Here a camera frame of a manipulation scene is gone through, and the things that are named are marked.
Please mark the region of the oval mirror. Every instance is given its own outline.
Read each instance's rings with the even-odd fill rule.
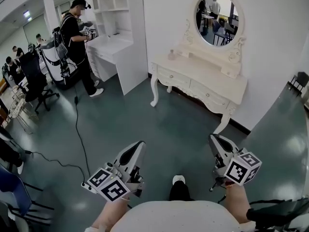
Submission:
[[[209,44],[222,46],[235,37],[239,18],[231,0],[200,0],[196,8],[196,25]]]

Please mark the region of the white vanity table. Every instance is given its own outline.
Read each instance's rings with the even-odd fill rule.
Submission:
[[[148,77],[143,1],[86,1],[99,34],[86,45],[91,69],[103,81],[118,74],[125,95]]]
[[[159,80],[168,86],[169,93],[172,86],[177,87],[201,100],[213,113],[222,114],[221,124],[214,131],[220,133],[241,104],[247,85],[247,79],[239,74],[241,46],[245,40],[242,35],[244,16],[239,4],[231,0],[239,14],[237,34],[229,44],[215,47],[201,37],[196,27],[195,11],[200,1],[194,0],[183,41],[174,49],[175,59],[169,60],[167,54],[152,59],[154,100],[151,106],[155,107],[158,103]]]

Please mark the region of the gray floor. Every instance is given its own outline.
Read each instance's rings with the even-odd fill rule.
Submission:
[[[223,196],[221,188],[213,193],[208,191],[213,184],[214,158],[207,137],[219,125],[218,117],[175,92],[168,94],[162,85],[158,85],[159,102],[156,108],[151,107],[149,79],[126,96],[117,76],[105,82],[104,87],[100,97],[91,99],[82,83],[77,84],[78,128],[91,172],[113,160],[130,143],[144,140],[147,153],[140,173],[146,180],[146,189],[140,199],[133,198],[132,206],[166,200],[175,174],[186,177],[193,199],[217,201]],[[34,134],[25,134],[16,121],[8,130],[24,149],[41,152],[63,164],[79,165],[86,173],[75,131],[74,89],[59,92],[59,100],[52,98],[49,102],[50,112],[43,107],[39,110],[40,120],[32,126]],[[292,92],[283,92],[249,137],[230,125],[222,135],[247,146],[263,161],[256,179],[246,186],[251,201],[279,197],[291,190],[299,195],[306,174],[302,162],[307,162],[307,129],[299,98]],[[295,149],[295,140],[304,143]],[[105,204],[102,197],[80,187],[83,178],[78,169],[59,167],[39,155],[28,159],[22,178],[43,188],[55,200],[56,218],[49,231],[82,232]],[[51,202],[42,197],[38,200]]]

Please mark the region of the ornate mirror frame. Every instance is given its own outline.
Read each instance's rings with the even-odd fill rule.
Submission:
[[[231,0],[239,16],[238,31],[235,38],[229,44],[214,46],[208,43],[197,29],[196,11],[200,1],[194,0],[190,7],[190,15],[186,20],[187,30],[177,51],[184,56],[189,56],[191,53],[205,59],[220,68],[221,72],[225,75],[236,78],[241,70],[241,47],[246,40],[246,37],[243,35],[245,18],[242,8],[237,0]]]

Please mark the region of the white shirt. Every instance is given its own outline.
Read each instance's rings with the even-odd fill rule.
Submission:
[[[240,232],[255,222],[239,224],[223,206],[209,201],[154,201],[128,211],[111,232]],[[88,228],[85,232],[104,232]]]
[[[214,12],[216,15],[218,15],[221,7],[220,7],[220,4],[217,1],[214,1],[214,2],[212,2],[210,9],[211,9],[211,12]]]

